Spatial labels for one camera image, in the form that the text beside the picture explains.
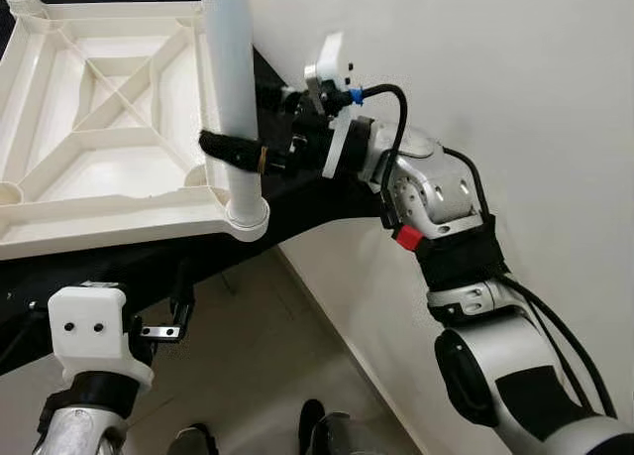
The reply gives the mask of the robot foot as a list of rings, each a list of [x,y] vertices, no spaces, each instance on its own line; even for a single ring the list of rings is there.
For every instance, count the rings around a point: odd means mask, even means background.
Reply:
[[[219,455],[219,450],[207,424],[193,423],[177,432],[164,455]]]
[[[299,455],[388,455],[383,438],[365,420],[327,410],[318,399],[300,409]]]

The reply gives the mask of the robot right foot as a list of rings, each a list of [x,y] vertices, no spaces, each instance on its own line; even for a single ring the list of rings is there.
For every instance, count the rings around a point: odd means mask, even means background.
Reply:
[[[299,455],[388,455],[383,438],[365,420],[327,410],[318,399],[300,409]]]

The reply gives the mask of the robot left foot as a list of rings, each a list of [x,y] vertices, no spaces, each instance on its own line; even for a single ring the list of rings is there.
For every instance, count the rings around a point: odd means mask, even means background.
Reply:
[[[219,450],[207,424],[193,423],[177,432],[164,455],[219,455]]]

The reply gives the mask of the black table cloth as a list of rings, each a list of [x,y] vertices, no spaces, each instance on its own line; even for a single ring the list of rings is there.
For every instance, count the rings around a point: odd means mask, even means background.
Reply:
[[[282,119],[258,107],[257,118],[254,141],[280,142]],[[147,266],[166,273],[184,260],[193,261],[193,279],[210,277],[329,221],[376,217],[374,195],[354,181],[313,171],[259,176],[268,221],[257,241],[216,233],[0,261],[0,375],[54,356],[47,304],[59,284],[89,282],[114,271],[138,277]]]

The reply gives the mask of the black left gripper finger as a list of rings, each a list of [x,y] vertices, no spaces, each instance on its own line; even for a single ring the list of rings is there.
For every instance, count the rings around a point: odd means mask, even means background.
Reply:
[[[193,261],[184,260],[177,265],[175,275],[173,275],[173,293],[168,298],[170,300],[170,311],[172,323],[177,327],[187,327],[187,323],[193,315],[195,305]]]

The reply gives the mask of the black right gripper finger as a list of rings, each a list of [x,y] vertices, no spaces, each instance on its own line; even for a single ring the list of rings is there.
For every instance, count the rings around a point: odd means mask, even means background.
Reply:
[[[257,107],[268,112],[295,115],[305,109],[307,92],[290,86],[257,83]]]
[[[242,171],[267,173],[267,147],[259,141],[202,130],[199,133],[198,144],[208,158],[214,158]]]

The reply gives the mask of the white plastic children table top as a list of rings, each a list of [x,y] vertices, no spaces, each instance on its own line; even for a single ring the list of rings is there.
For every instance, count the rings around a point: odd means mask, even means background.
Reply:
[[[47,5],[0,57],[0,261],[264,227],[231,220],[198,2]]]

